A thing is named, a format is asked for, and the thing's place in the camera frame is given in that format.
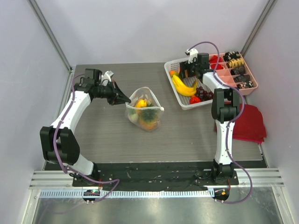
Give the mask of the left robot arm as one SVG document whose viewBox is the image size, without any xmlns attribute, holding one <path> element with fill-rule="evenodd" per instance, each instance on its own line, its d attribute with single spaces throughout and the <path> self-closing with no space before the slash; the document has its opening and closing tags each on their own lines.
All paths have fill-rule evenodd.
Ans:
<svg viewBox="0 0 299 224">
<path fill-rule="evenodd" d="M 100 179 L 97 165 L 86 159 L 74 132 L 85 109 L 96 98 L 104 98 L 110 105 L 129 103 L 131 100 L 120 90 L 113 79 L 113 72 L 85 69 L 77 75 L 79 82 L 72 81 L 70 98 L 58 118 L 40 130 L 44 159 L 58 164 L 64 173 L 73 171 L 83 177 L 89 186 L 95 186 Z"/>
</svg>

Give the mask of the pink divided tray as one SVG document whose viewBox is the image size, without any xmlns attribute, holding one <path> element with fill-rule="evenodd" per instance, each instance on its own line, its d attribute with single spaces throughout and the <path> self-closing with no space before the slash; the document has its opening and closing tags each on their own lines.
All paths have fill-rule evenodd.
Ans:
<svg viewBox="0 0 299 224">
<path fill-rule="evenodd" d="M 209 55 L 210 68 L 227 85 L 236 87 L 247 96 L 258 88 L 258 83 L 238 51 Z"/>
</svg>

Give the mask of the small orange fruit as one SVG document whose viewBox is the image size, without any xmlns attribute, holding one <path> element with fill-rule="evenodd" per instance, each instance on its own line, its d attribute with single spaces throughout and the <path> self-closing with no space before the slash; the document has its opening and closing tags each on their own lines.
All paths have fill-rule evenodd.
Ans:
<svg viewBox="0 0 299 224">
<path fill-rule="evenodd" d="M 169 71 L 169 75 L 170 75 L 170 77 L 173 77 L 174 75 L 177 75 L 177 71 L 175 71 L 175 70 L 171 70 L 171 71 Z"/>
</svg>

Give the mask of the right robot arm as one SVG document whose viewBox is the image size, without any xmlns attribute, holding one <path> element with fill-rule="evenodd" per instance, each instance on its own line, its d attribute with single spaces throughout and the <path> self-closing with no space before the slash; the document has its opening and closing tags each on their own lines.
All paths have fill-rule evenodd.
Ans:
<svg viewBox="0 0 299 224">
<path fill-rule="evenodd" d="M 198 53 L 196 49 L 187 50 L 188 60 L 180 64 L 180 71 L 196 76 L 204 85 L 214 92 L 211 114 L 217 130 L 217 149 L 211 179 L 222 184 L 234 174 L 232 159 L 232 135 L 235 119 L 240 112 L 240 95 L 236 88 L 226 84 L 210 69 L 209 54 Z"/>
</svg>

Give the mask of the red strawberry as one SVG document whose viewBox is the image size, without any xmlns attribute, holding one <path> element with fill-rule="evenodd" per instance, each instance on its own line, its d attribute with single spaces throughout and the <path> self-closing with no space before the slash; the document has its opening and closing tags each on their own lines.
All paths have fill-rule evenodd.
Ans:
<svg viewBox="0 0 299 224">
<path fill-rule="evenodd" d="M 200 98 L 193 95 L 190 98 L 189 104 L 192 105 L 192 104 L 196 104 L 196 103 L 200 103 L 200 102 L 201 102 Z"/>
</svg>

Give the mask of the red folded cloth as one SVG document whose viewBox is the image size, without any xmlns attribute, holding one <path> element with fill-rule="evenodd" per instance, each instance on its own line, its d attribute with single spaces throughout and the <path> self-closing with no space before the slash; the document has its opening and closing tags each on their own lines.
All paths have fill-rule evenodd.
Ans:
<svg viewBox="0 0 299 224">
<path fill-rule="evenodd" d="M 245 104 L 242 115 L 235 122 L 232 138 L 261 144 L 266 137 L 262 113 L 257 107 Z"/>
</svg>

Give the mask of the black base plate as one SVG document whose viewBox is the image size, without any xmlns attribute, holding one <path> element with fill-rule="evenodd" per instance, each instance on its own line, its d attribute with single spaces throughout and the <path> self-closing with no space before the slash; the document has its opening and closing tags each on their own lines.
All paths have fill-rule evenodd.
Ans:
<svg viewBox="0 0 299 224">
<path fill-rule="evenodd" d="M 212 185 L 235 186 L 241 183 L 241 175 L 234 166 L 231 177 L 211 174 L 213 162 L 143 162 L 143 163 L 98 163 L 100 187 L 110 191 L 197 191 Z"/>
</svg>

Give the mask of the orange toy pineapple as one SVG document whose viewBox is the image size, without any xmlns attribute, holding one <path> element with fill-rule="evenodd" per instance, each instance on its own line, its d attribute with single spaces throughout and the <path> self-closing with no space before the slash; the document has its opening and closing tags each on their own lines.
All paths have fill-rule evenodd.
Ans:
<svg viewBox="0 0 299 224">
<path fill-rule="evenodd" d="M 145 109 L 139 111 L 138 124 L 146 131 L 157 129 L 160 125 L 159 110 L 158 109 Z"/>
</svg>

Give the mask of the purple grape bunch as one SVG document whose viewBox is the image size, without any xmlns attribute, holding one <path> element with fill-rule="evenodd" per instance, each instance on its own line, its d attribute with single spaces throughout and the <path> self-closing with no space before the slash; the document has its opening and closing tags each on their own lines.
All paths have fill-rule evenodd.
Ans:
<svg viewBox="0 0 299 224">
<path fill-rule="evenodd" d="M 196 88 L 195 95 L 200 98 L 201 102 L 212 100 L 214 96 L 211 91 L 206 91 L 203 87 Z"/>
</svg>

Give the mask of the white radish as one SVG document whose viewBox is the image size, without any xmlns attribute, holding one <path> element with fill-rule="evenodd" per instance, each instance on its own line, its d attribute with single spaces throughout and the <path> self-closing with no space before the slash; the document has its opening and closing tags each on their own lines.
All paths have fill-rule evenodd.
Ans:
<svg viewBox="0 0 299 224">
<path fill-rule="evenodd" d="M 128 119 L 132 123 L 136 123 L 138 121 L 138 119 L 139 119 L 138 112 L 135 109 L 129 109 L 128 110 Z"/>
</svg>

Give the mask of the clear spotted zip bag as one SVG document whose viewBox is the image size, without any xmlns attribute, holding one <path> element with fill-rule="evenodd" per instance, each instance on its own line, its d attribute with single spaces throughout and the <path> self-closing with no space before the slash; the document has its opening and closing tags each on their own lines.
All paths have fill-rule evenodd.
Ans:
<svg viewBox="0 0 299 224">
<path fill-rule="evenodd" d="M 125 105 L 130 122 L 148 132 L 159 128 L 164 108 L 149 87 L 137 89 L 129 99 L 131 102 Z"/>
</svg>

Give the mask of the yellow orange mango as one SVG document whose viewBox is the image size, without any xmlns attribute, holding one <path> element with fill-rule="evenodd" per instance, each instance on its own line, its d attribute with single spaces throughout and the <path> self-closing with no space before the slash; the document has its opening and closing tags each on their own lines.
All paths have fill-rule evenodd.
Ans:
<svg viewBox="0 0 299 224">
<path fill-rule="evenodd" d="M 147 107 L 147 102 L 146 100 L 144 99 L 141 99 L 139 100 L 136 105 L 135 105 L 136 108 L 144 108 L 144 107 Z"/>
</svg>

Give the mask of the yellow banana bunch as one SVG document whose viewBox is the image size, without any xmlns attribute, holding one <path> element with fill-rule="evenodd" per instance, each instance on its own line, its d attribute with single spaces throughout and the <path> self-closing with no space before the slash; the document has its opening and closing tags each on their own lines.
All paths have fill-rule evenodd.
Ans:
<svg viewBox="0 0 299 224">
<path fill-rule="evenodd" d="M 171 77 L 172 82 L 175 86 L 176 91 L 181 94 L 182 96 L 191 97 L 196 94 L 196 88 L 198 85 L 198 81 L 195 80 L 191 87 L 185 85 L 182 80 L 177 76 L 173 75 Z"/>
</svg>

